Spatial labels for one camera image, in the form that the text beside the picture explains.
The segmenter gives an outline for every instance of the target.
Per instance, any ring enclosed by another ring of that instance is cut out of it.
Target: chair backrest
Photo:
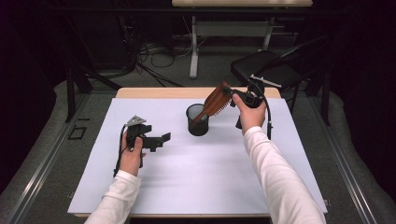
[[[255,74],[258,75],[267,69],[278,67],[283,64],[292,65],[294,63],[297,63],[300,60],[312,56],[320,49],[323,49],[328,44],[328,42],[329,37],[327,35],[323,35],[319,38],[310,40],[303,44],[296,45],[274,58],[271,62],[267,63]]]

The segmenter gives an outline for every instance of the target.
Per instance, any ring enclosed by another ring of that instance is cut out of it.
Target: table
[[[173,0],[174,7],[311,7],[311,0]],[[263,36],[262,49],[267,50],[275,18],[268,21],[197,21],[192,16],[192,55],[190,78],[197,78],[197,36]]]
[[[85,217],[99,204],[113,179],[120,129],[137,115],[152,125],[147,136],[170,132],[171,140],[156,152],[146,150],[144,167],[139,170],[142,185],[131,217],[269,217],[241,131],[234,127],[239,110],[227,106],[210,117],[209,131],[204,136],[188,133],[185,110],[191,104],[202,103],[213,89],[120,89],[107,111],[68,213]],[[275,88],[265,93],[275,97],[268,98],[275,126],[273,140],[326,213],[285,100],[279,98]]]

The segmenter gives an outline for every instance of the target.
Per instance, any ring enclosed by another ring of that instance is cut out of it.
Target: chair leg
[[[294,94],[293,94],[293,98],[291,100],[291,105],[290,105],[290,113],[293,113],[293,108],[294,108],[294,104],[296,103],[296,99],[297,99],[297,92],[298,89],[300,88],[300,83],[294,88]]]

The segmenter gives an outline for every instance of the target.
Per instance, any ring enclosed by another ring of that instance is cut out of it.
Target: comb
[[[224,109],[231,101],[231,95],[227,94],[225,89],[230,88],[227,82],[222,81],[211,93],[204,102],[204,109],[202,112],[192,120],[197,123],[204,115],[214,116]]]

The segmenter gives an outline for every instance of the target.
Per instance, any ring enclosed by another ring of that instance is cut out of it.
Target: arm
[[[137,177],[140,165],[140,151],[143,142],[136,137],[134,150],[124,150],[120,170],[102,201],[85,223],[124,223],[139,191],[141,179]],[[122,148],[126,148],[126,133],[122,137]]]
[[[244,144],[259,178],[274,223],[326,223],[303,180],[262,131],[266,105],[249,108],[239,98]]]

